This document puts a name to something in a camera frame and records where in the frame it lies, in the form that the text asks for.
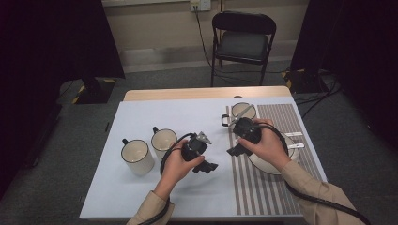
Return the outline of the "white plate dark rim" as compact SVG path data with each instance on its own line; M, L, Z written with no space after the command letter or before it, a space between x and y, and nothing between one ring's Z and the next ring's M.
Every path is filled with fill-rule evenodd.
M295 149L293 156L290 157L295 162L299 161L299 149L300 148ZM262 172L275 174L275 175L281 174L273 165L271 165L269 162L264 161L255 154L249 156L249 160L257 169L259 169Z

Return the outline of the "black folding chair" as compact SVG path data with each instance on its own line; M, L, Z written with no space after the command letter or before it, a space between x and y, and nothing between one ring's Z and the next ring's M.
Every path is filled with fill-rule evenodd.
M212 19L213 46L210 85L216 77L215 61L261 66L263 83L277 25L265 14L222 11Z

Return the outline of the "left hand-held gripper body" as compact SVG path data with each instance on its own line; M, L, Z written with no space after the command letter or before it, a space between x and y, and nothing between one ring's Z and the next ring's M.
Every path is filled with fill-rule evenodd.
M190 137L191 138L183 145L181 152L185 161L191 161L199 156L202 156L207 150L207 146L211 144L211 141L203 131L199 132L198 134L193 133L190 135ZM215 171L217 167L218 165L216 163L210 163L204 160L199 165L195 166L192 171L194 173L210 173Z

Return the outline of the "white wall socket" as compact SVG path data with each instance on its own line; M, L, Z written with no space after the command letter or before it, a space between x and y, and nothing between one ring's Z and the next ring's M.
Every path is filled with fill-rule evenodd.
M190 10L195 11L210 11L211 0L190 0Z

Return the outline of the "pale blue table mat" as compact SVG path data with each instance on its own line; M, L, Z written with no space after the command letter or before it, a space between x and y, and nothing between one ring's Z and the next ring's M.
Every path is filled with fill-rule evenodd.
M119 104L99 165L81 211L83 219L131 218L160 179L154 166L136 175L121 157L124 140L150 142L153 128L178 136L204 132L211 141L206 160L213 172L189 173L171 194L174 220L286 220L300 218L299 206L276 174L259 170L249 157L232 157L237 142L227 127L234 98L123 101Z

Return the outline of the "black stand base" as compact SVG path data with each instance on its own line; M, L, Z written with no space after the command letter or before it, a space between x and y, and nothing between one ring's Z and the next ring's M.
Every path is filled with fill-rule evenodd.
M329 91L318 73L310 73L305 69L286 71L283 73L283 79L292 94L326 93Z
M108 102L115 86L115 80L97 80L90 77L82 78L82 81L84 85L73 99L73 104L105 104Z

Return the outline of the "grey striped placemat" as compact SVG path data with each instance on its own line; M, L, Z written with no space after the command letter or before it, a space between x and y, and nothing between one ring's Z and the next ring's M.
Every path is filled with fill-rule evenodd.
M305 145L299 149L298 164L313 177L322 181L327 179L306 128L297 115L295 105L258 105L256 115L271 119L283 134L302 132L302 136L290 137L296 143ZM288 218L301 216L299 206L285 187L281 175L260 171L245 154L232 157L231 162L238 215Z

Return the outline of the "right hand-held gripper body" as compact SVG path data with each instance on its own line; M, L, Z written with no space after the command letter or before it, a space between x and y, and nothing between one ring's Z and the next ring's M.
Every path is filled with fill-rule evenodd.
M261 140L261 129L256 125L252 119L241 118L233 126L233 133L238 137L245 139L251 143L259 143ZM238 157L242 154L250 156L252 152L238 143L236 146L230 148L227 153L231 156Z

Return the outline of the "black curtain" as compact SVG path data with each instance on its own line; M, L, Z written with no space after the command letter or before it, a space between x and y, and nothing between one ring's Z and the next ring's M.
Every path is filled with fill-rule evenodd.
M337 74L398 150L398 0L309 0L290 68Z
M61 85L123 76L101 0L0 0L0 199L33 164Z

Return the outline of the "person's right hand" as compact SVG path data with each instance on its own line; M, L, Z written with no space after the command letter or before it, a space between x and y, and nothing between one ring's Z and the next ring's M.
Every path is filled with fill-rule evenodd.
M239 138L238 142L281 172L284 166L291 161L291 158L284 152L278 135L270 129L273 122L270 119L254 119L253 121L260 126L269 126L269 128L261 128L260 142L254 144L243 138Z

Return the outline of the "person's left hand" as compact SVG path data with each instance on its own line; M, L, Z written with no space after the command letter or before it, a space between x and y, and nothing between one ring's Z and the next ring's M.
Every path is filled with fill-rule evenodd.
M176 184L183 179L190 170L200 165L204 160L204 156L199 156L190 161L186 161L182 157L181 148L174 148L165 162L161 179L153 192L166 201L170 197Z

